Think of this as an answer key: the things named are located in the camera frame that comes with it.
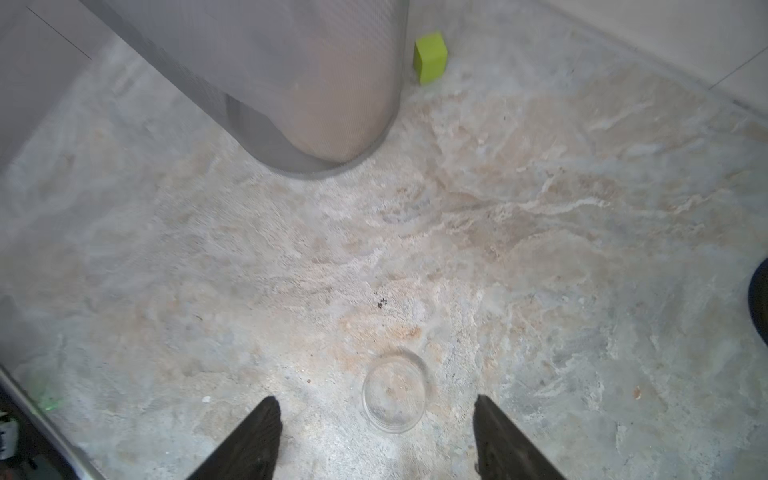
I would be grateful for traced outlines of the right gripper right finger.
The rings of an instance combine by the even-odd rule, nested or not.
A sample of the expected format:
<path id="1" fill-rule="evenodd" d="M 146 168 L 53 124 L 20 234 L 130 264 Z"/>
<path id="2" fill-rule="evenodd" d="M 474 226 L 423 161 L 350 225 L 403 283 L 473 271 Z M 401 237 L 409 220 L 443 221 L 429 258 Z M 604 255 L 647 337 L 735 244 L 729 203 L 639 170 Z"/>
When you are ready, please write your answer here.
<path id="1" fill-rule="evenodd" d="M 482 480 L 565 480 L 565 477 L 488 396 L 474 405 L 473 432 Z"/>

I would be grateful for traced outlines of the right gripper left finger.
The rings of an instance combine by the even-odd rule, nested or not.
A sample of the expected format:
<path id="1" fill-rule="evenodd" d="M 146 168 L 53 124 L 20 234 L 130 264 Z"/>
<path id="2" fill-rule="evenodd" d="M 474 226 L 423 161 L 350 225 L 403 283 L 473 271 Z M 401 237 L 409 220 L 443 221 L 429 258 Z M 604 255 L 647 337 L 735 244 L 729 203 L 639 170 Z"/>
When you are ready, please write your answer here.
<path id="1" fill-rule="evenodd" d="M 267 396 L 188 479 L 271 480 L 282 429 L 280 404 Z"/>

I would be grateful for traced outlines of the clear jar lid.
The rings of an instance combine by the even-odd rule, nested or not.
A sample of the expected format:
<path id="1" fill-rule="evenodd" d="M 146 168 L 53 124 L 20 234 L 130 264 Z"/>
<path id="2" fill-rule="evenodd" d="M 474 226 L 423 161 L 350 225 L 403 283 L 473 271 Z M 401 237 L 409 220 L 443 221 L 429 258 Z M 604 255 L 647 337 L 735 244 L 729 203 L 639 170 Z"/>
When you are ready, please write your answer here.
<path id="1" fill-rule="evenodd" d="M 362 385 L 369 422 L 388 434 L 412 430 L 427 409 L 431 387 L 423 361 L 408 350 L 391 350 L 373 360 Z"/>

